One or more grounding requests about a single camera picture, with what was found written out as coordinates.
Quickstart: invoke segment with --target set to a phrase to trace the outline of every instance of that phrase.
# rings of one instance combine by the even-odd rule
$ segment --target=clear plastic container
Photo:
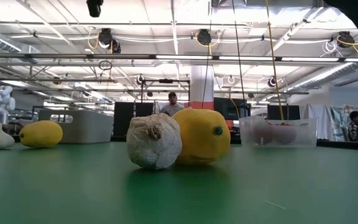
[[[259,146],[316,147],[317,121],[317,118],[294,121],[264,120],[260,116],[241,118],[241,143]]]

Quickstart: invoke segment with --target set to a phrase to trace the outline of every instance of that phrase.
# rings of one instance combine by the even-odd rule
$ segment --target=plastic bin
[[[54,120],[60,124],[63,129],[60,143],[90,144],[111,140],[114,118],[85,110],[40,110],[39,120]]]
[[[294,121],[241,118],[241,143],[259,146],[316,147],[317,118]]]

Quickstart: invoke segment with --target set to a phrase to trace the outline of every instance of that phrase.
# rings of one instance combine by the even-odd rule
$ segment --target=cap
[[[349,117],[351,120],[358,117],[358,111],[352,111],[351,114],[349,115]]]

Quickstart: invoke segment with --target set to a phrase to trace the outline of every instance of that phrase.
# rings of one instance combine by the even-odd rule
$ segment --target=red fruit
[[[264,123],[255,124],[251,133],[252,140],[257,144],[268,144],[273,141],[273,129],[272,126]]]
[[[292,126],[287,125],[274,126],[273,137],[278,143],[287,145],[296,139],[296,130]]]

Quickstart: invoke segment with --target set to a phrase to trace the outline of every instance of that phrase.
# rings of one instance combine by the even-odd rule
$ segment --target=yellow fruit
[[[37,121],[28,124],[20,131],[20,141],[28,147],[52,147],[63,137],[63,130],[53,121]]]
[[[209,164],[230,150],[230,131],[223,116],[213,110],[183,109],[173,115],[183,144],[179,164]]]

